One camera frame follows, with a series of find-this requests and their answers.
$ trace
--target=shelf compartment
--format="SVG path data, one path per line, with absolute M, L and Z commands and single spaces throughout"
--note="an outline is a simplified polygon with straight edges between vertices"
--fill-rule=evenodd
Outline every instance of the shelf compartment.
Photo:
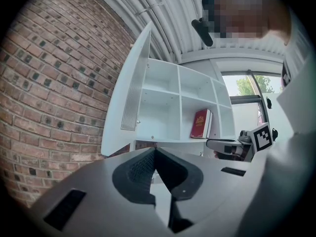
M 215 80 L 213 80 L 213 84 L 217 95 L 218 103 L 220 105 L 231 107 L 231 99 L 229 98 L 226 86 Z
M 183 96 L 216 102 L 210 77 L 184 67 L 179 67 L 179 74 Z
M 196 139 L 190 138 L 194 117 L 196 112 L 209 109 L 213 113 L 212 124 L 211 124 L 211 133 L 210 138 L 219 138 L 219 116 L 218 109 L 215 103 L 209 101 L 203 101 L 196 98 L 190 97 L 181 97 L 181 105 L 182 105 L 182 126 L 181 126 L 181 141 L 192 141 Z
M 143 89 L 137 138 L 180 140 L 180 98 L 176 94 Z
M 235 137 L 235 125 L 233 110 L 224 106 L 219 106 L 221 114 L 221 137 L 222 138 L 234 138 Z
M 178 66 L 149 59 L 144 88 L 179 93 Z

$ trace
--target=white ceiling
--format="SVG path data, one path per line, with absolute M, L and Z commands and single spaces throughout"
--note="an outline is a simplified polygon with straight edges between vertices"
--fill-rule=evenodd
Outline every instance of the white ceiling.
M 241 40 L 238 44 L 225 44 L 216 39 L 211 48 L 206 47 L 191 26 L 193 19 L 201 18 L 201 0 L 104 1 L 124 20 L 136 37 L 148 22 L 154 23 L 150 54 L 152 58 L 177 64 L 224 57 L 262 59 L 280 64 L 283 61 L 282 41 L 269 35 L 260 40 Z M 231 65 L 228 62 L 221 66 Z

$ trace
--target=black slot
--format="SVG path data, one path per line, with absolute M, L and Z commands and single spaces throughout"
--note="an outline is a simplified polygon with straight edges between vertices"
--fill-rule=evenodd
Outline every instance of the black slot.
M 85 192 L 71 190 L 59 204 L 44 218 L 44 221 L 62 231 L 71 215 L 85 196 Z
M 236 175 L 236 176 L 244 176 L 245 173 L 246 173 L 246 171 L 244 171 L 244 170 L 228 168 L 228 167 L 222 168 L 221 171 L 229 173 L 229 174 L 233 174 L 233 175 Z

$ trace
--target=metal bracket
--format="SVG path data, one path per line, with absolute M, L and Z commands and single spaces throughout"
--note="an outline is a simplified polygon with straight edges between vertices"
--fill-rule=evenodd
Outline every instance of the metal bracket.
M 159 6 L 159 5 L 163 5 L 163 2 L 158 2 L 158 3 L 154 3 L 153 5 L 141 10 L 140 12 L 135 13 L 135 16 L 139 16 L 140 14 L 142 14 L 145 11 L 151 10 L 152 8 L 154 8 L 155 6 Z

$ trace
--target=cabinet door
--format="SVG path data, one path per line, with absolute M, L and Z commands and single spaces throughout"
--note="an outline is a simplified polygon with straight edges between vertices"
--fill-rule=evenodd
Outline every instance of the cabinet door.
M 150 22 L 131 49 L 119 74 L 105 120 L 101 154 L 109 156 L 136 140 L 136 122 L 149 58 Z

